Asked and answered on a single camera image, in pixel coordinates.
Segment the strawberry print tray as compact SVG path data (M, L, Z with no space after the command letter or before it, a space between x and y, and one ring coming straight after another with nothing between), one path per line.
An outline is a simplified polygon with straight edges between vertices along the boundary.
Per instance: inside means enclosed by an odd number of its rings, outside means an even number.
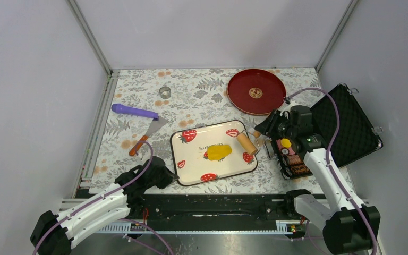
M246 174L258 167L258 146L239 120L175 132L170 145L181 186Z

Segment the yellow dough disc in case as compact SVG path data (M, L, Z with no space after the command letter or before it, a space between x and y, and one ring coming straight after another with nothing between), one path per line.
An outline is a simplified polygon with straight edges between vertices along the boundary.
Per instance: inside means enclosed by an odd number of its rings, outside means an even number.
M286 139L286 138L281 139L280 144L284 148L290 148L292 146L291 141L289 139Z

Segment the metal ring cutter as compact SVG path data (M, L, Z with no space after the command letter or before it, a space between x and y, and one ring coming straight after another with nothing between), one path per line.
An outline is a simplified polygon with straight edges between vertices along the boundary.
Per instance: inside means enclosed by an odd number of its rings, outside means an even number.
M169 99L171 97L171 89L168 86L163 86L159 89L159 94L162 99Z

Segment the black foam-lined case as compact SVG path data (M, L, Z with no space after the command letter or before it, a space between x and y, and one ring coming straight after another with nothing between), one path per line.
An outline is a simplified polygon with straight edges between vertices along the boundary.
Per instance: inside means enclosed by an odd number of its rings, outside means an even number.
M340 83L329 94L336 103L340 119L339 131L330 149L337 167L347 166L382 148L382 139L352 95L352 89ZM310 109L313 126L324 140L329 142L336 129L336 115L330 99L324 96ZM277 161L284 179L292 180L312 175L298 156L294 156L295 152L282 147L280 141L268 139L264 145L268 157Z

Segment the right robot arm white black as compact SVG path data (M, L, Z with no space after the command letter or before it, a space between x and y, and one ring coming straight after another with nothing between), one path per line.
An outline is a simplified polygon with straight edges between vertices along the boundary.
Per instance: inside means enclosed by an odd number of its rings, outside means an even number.
M380 213L376 207L367 206L343 179L331 155L331 144L314 131L311 109L296 105L288 114L274 110L254 130L273 140L289 140L328 203L324 206L308 192L296 191L284 203L284 214L291 219L302 215L312 222L321 230L332 254L367 250L376 254Z

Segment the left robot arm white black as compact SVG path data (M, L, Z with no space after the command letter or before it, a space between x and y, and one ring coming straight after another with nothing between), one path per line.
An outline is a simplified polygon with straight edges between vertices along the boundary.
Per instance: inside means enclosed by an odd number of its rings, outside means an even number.
M104 226L127 216L141 216L144 193L153 186L164 189L178 179L161 158L154 156L122 173L114 183L79 205L63 212L44 212L30 235L33 254L70 254Z

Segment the floral table mat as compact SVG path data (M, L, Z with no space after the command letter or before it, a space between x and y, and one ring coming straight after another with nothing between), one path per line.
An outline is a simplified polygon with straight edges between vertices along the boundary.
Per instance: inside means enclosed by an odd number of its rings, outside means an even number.
M106 103L114 103L157 112L169 120L148 140L138 156L129 156L130 149L148 129L151 120L145 117L116 114L110 108L100 113L101 128L81 176L75 198L87 198L111 184L120 174L144 163L149 148L173 169L169 139L176 131L198 128L230 120L239 120L247 128L262 120L239 111L227 97L227 84L237 69L144 69L118 70L106 95ZM171 97L162 99L159 89L168 86ZM251 173L209 183L181 186L173 183L165 189L151 188L150 194L283 194L306 189L320 194L313 176L285 180L278 164L265 151L257 154L258 167Z

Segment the red round plate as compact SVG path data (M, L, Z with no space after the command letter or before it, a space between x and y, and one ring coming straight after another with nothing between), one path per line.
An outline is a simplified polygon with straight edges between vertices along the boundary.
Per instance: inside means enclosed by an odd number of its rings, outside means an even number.
M226 92L238 110L250 115L268 115L283 105L286 96L281 79L260 69L247 69L232 76Z

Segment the wooden dough roller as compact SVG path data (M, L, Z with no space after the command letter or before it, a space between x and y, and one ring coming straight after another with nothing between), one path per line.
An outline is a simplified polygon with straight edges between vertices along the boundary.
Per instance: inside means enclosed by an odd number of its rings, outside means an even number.
M256 155L260 150L260 145L258 138L261 136L261 133L258 131L248 132L243 130L237 137L237 141L243 147L243 149L248 153L248 155Z

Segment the yellow dough lump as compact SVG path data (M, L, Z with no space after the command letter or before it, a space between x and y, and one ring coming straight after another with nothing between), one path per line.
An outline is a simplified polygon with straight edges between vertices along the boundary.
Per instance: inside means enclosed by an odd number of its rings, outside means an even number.
M212 145L207 150L207 159L211 161L221 161L232 153L232 148L228 144Z

